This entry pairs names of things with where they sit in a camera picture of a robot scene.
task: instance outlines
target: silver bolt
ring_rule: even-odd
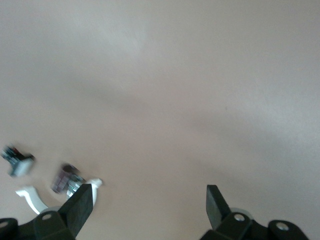
[[[0,223],[0,228],[4,228],[7,225],[8,225],[8,222],[4,221],[4,222]]]
[[[237,213],[236,215],[234,215],[234,219],[239,222],[243,222],[245,220],[245,217],[243,215]]]
[[[42,220],[48,220],[51,218],[51,214],[46,214],[42,217]]]
[[[283,222],[277,222],[276,227],[282,231],[288,231],[289,227],[287,224],[283,223]]]

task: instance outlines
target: beige surface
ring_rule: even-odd
[[[0,146],[36,156],[1,217],[50,206],[62,162],[99,177],[78,240],[197,240],[206,185],[262,224],[319,231],[320,2],[0,1]]]

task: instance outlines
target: white curved object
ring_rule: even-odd
[[[97,189],[102,185],[102,180],[99,178],[94,178],[88,180],[86,184],[91,184],[92,186],[92,203],[93,206],[95,206],[97,200]]]
[[[15,192],[20,197],[25,197],[26,202],[36,214],[39,214],[48,208],[48,206],[42,202],[37,190],[33,186],[25,186],[24,188]]]

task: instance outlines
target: screw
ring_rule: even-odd
[[[289,227],[287,224],[283,223],[283,222],[277,222],[276,227],[282,231],[288,231]]]
[[[239,213],[234,215],[234,219],[239,221],[239,222],[243,222],[245,220],[245,217]]]
[[[42,220],[48,220],[51,218],[51,214],[46,214],[42,217]]]
[[[8,222],[4,221],[4,222],[0,223],[0,228],[4,228],[7,225],[8,225]]]

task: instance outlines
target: round metal screw head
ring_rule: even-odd
[[[283,222],[277,222],[276,227],[282,231],[288,231],[289,227],[287,224],[283,223]]]
[[[0,223],[0,228],[4,228],[7,225],[8,225],[8,222],[4,221],[4,222]]]
[[[51,214],[46,214],[42,217],[42,220],[48,220],[49,218],[51,218]]]
[[[243,222],[245,220],[245,217],[239,213],[234,215],[234,219],[239,221],[239,222]]]

